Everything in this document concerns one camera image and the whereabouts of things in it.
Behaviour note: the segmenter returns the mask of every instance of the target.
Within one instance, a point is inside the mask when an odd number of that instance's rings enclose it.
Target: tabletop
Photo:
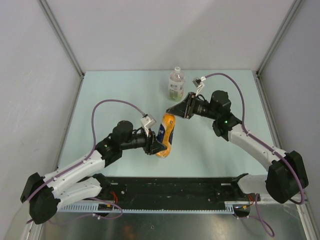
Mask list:
[[[94,106],[105,99],[128,101],[157,121],[156,133],[168,107],[177,102],[170,100],[168,78],[170,70],[146,71],[88,71],[78,96],[66,142],[59,161],[63,168],[88,153],[93,147],[91,115]],[[195,77],[224,73],[239,85],[245,101],[245,124],[248,129],[272,143],[263,106],[253,73],[250,70],[186,70],[184,96],[195,92]],[[240,95],[233,83],[223,76],[213,76],[205,82],[201,94],[210,100],[212,92],[228,92],[232,113],[241,119]],[[121,120],[132,122],[134,129],[141,127],[141,114],[134,108],[107,102],[98,107],[94,118],[97,142],[104,139]],[[213,120],[194,115],[191,119],[176,117],[172,149],[168,157],[149,156],[142,149],[123,151],[122,158],[100,172],[115,177],[236,177],[242,173],[267,174],[253,157],[238,146],[217,137],[212,129]]]

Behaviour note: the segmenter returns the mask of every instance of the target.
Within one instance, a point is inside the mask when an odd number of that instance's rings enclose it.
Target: bottle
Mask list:
[[[172,145],[172,139],[174,136],[175,125],[176,125],[175,116],[167,114],[167,113],[164,114],[156,139],[160,143],[163,143],[164,145],[166,145],[167,149],[156,153],[155,154],[156,156],[158,156],[160,158],[165,158],[169,155],[169,153],[171,151],[171,145]]]
[[[169,77],[169,98],[180,101],[184,95],[185,74],[176,66]]]

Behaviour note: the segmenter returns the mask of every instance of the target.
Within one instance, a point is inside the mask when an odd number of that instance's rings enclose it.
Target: cable connector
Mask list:
[[[156,120],[150,114],[146,114],[143,118],[140,119],[142,127],[146,136],[149,136],[149,129],[156,124]]]
[[[193,84],[196,86],[195,96],[198,96],[201,90],[205,87],[205,84],[203,83],[204,80],[206,80],[205,76],[200,77],[200,79],[196,77],[192,80]]]

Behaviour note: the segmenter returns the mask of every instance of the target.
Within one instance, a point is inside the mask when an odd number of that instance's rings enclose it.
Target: gray floor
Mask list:
[[[306,236],[293,204],[261,205],[261,214],[275,239],[304,240]],[[52,220],[62,223],[78,213],[58,213]],[[251,215],[256,216],[255,209]],[[65,226],[46,223],[41,240],[263,240],[270,239],[254,219],[236,220],[225,214],[124,214],[115,220],[86,217]]]

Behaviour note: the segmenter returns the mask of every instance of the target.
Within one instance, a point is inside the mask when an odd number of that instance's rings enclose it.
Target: orange bottle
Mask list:
[[[167,150],[160,151],[156,154],[160,158],[165,158],[170,153],[175,125],[176,125],[175,116],[167,113],[164,114],[159,127],[159,132],[156,138],[159,142],[167,146]]]

